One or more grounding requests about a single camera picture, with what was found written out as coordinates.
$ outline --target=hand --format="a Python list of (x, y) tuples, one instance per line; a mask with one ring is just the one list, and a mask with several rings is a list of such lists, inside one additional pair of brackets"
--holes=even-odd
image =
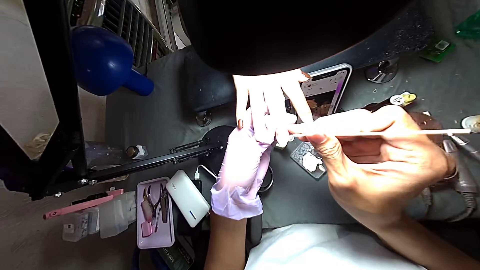
[[(427, 136), (397, 134), (419, 128), (395, 105), (374, 113), (357, 109), (333, 114), (289, 130), (310, 135), (306, 139), (324, 159), (333, 197), (371, 229), (399, 219), (410, 199), (455, 171), (455, 162)], [(334, 136), (347, 131), (392, 133), (377, 138)]]
[[(241, 220), (263, 212), (257, 192), (270, 163), (276, 133), (276, 123), (270, 115), (265, 114), (265, 104), (263, 108), (262, 120), (266, 127), (264, 142), (255, 139), (250, 108), (245, 114), (245, 127), (234, 129), (228, 137), (222, 167), (211, 189), (212, 210), (220, 216)], [(296, 120), (295, 115), (286, 113), (283, 124), (286, 126)]]
[(281, 125), (287, 113), (283, 92), (290, 98), (300, 119), (305, 123), (313, 122), (312, 112), (299, 85), (299, 82), (305, 82), (310, 78), (307, 73), (303, 73), (300, 69), (260, 76), (233, 75), (233, 81), (237, 89), (238, 127), (241, 129), (247, 126), (245, 118), (248, 118), (248, 116), (245, 110), (250, 95), (253, 127), (255, 128), (257, 141), (266, 142), (269, 140), (264, 122), (263, 104), (266, 103), (270, 116), (273, 121), (277, 122), (276, 139), (278, 144), (285, 147), (288, 142), (288, 131), (286, 127)]

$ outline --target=brown nail polish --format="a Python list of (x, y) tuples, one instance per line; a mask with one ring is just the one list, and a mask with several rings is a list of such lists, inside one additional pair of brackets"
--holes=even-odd
[(307, 77), (307, 78), (309, 78), (309, 79), (312, 78), (312, 76), (310, 76), (310, 74), (308, 74), (308, 73), (306, 73), (306, 72), (303, 72), (303, 71), (302, 71), (301, 73), (303, 74), (303, 76), (305, 76), (305, 77)]

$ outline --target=pink tray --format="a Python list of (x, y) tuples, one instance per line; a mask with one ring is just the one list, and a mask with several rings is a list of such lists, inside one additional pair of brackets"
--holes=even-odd
[(163, 223), (160, 218), (160, 220), (158, 221), (157, 232), (155, 233), (154, 223), (152, 224), (153, 233), (148, 237), (142, 237), (141, 224), (145, 221), (145, 217), (140, 204), (144, 200), (144, 187), (148, 188), (149, 185), (152, 186), (150, 188), (150, 196), (152, 198), (152, 202), (155, 204), (160, 195), (160, 183), (166, 186), (168, 180), (170, 180), (168, 177), (162, 177), (140, 182), (137, 185), (137, 246), (140, 249), (172, 246), (173, 242), (175, 242), (175, 234), (173, 231), (172, 200), (170, 196), (168, 196), (167, 223)]

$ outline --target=smartphone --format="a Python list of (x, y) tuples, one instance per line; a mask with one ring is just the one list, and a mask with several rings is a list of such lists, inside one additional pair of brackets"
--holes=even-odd
[[(309, 73), (312, 79), (300, 83), (300, 87), (312, 110), (313, 120), (335, 113), (343, 91), (352, 73), (352, 66), (340, 64)], [(293, 113), (293, 106), (286, 100), (287, 112)]]

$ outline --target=phone screen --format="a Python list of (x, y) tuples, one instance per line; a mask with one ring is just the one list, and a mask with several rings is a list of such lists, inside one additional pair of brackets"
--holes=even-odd
[(349, 69), (340, 69), (313, 76), (312, 79), (300, 83), (312, 110), (313, 120), (335, 112), (348, 73)]

